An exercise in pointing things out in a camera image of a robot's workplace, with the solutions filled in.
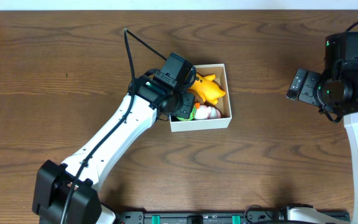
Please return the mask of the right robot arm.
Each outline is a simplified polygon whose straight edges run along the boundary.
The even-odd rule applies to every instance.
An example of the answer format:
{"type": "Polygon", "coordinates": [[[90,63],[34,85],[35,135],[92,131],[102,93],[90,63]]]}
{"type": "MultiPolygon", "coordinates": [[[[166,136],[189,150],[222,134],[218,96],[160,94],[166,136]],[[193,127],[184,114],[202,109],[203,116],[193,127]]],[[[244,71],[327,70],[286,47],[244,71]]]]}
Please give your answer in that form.
{"type": "Polygon", "coordinates": [[[351,223],[358,223],[358,32],[329,35],[325,41],[324,71],[297,70],[287,98],[318,107],[333,123],[344,123],[354,183],[351,223]]]}

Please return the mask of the green numbered ball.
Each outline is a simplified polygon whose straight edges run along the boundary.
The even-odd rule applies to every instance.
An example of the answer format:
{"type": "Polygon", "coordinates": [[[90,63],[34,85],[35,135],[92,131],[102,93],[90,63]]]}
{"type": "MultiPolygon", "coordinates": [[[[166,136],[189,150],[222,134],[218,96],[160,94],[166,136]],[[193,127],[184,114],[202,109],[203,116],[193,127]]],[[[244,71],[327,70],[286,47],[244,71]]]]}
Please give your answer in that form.
{"type": "Polygon", "coordinates": [[[193,105],[193,108],[192,108],[192,111],[190,112],[189,118],[177,117],[177,119],[178,119],[179,121],[192,121],[192,120],[194,120],[194,118],[195,118],[195,113],[196,113],[196,106],[193,105]]]}

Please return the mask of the yellow rubber figure toy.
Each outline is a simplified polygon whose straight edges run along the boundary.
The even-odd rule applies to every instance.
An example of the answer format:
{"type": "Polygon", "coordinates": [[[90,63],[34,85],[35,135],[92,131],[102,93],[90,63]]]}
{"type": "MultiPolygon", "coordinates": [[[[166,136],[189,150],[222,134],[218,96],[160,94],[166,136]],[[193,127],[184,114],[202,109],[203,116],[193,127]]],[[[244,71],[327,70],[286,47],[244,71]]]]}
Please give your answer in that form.
{"type": "Polygon", "coordinates": [[[197,73],[190,90],[197,92],[204,103],[207,101],[212,105],[216,105],[219,102],[219,98],[225,96],[226,92],[215,82],[215,79],[215,74],[202,76],[197,73]]]}

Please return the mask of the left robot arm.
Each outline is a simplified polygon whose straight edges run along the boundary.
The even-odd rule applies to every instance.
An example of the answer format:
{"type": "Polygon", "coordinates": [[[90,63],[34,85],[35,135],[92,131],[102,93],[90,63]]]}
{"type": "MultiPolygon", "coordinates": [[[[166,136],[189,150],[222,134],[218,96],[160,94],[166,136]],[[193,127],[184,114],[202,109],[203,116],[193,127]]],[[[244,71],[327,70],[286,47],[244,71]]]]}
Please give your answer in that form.
{"type": "Polygon", "coordinates": [[[161,114],[189,118],[195,97],[187,90],[195,79],[195,66],[175,53],[161,69],[133,79],[117,111],[83,147],[38,170],[32,211],[39,222],[114,223],[116,214],[98,197],[106,177],[161,114]]]}

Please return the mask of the white duck toy pink hat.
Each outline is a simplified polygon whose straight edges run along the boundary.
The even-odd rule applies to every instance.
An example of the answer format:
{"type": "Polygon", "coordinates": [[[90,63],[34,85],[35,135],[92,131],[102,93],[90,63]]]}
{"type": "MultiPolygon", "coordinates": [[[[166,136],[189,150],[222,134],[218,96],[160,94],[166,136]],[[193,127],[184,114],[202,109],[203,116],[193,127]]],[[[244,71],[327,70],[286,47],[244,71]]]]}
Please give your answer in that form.
{"type": "Polygon", "coordinates": [[[195,103],[195,120],[205,120],[205,119],[220,119],[221,113],[218,109],[213,106],[201,105],[195,103]]]}

